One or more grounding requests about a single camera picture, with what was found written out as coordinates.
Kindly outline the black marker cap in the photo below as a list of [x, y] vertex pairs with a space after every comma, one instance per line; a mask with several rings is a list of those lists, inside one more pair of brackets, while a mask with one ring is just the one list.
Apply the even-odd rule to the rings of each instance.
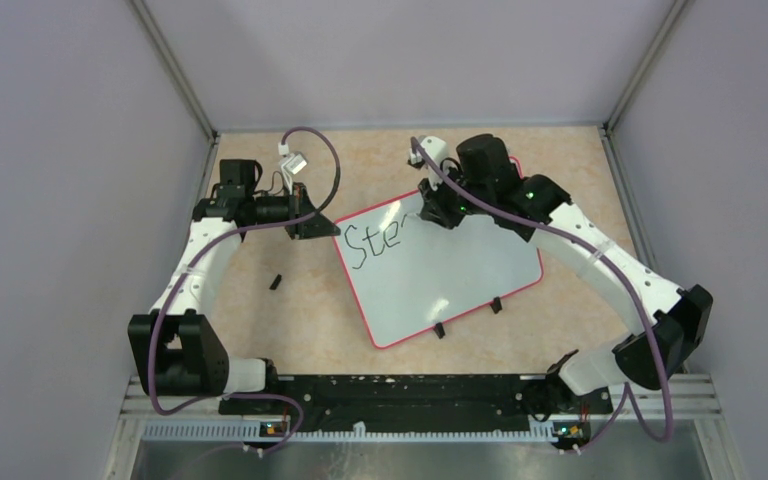
[[281, 274], [277, 274], [275, 278], [273, 279], [272, 283], [269, 286], [269, 289], [271, 291], [275, 291], [280, 286], [281, 282], [283, 280], [283, 276]]

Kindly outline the pink framed whiteboard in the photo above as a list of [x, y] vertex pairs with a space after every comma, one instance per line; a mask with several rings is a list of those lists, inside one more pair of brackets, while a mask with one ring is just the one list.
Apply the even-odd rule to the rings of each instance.
[[371, 343], [386, 349], [538, 284], [538, 250], [488, 216], [424, 221], [410, 191], [339, 219], [334, 245]]

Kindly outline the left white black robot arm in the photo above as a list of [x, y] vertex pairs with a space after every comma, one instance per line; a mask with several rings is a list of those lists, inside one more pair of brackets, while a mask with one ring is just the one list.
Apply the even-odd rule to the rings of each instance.
[[313, 205], [293, 177], [307, 164], [300, 152], [283, 156], [277, 194], [260, 191], [255, 160], [225, 159], [209, 197], [194, 207], [184, 252], [166, 289], [146, 314], [136, 314], [128, 338], [139, 379], [156, 396], [242, 393], [257, 413], [279, 404], [280, 386], [264, 358], [233, 358], [209, 323], [224, 274], [247, 232], [283, 228], [292, 239], [335, 236], [339, 228]]

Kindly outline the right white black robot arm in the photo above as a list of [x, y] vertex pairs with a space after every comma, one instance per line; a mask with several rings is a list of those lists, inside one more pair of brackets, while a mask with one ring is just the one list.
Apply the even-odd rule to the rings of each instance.
[[461, 142], [451, 156], [445, 141], [411, 141], [409, 165], [426, 168], [419, 184], [421, 219], [444, 229], [469, 215], [486, 215], [563, 263], [620, 317], [626, 334], [550, 369], [549, 404], [572, 412], [587, 394], [631, 383], [657, 391], [701, 344], [713, 307], [701, 285], [684, 288], [637, 260], [604, 234], [571, 195], [542, 174], [523, 176], [503, 140], [493, 134]]

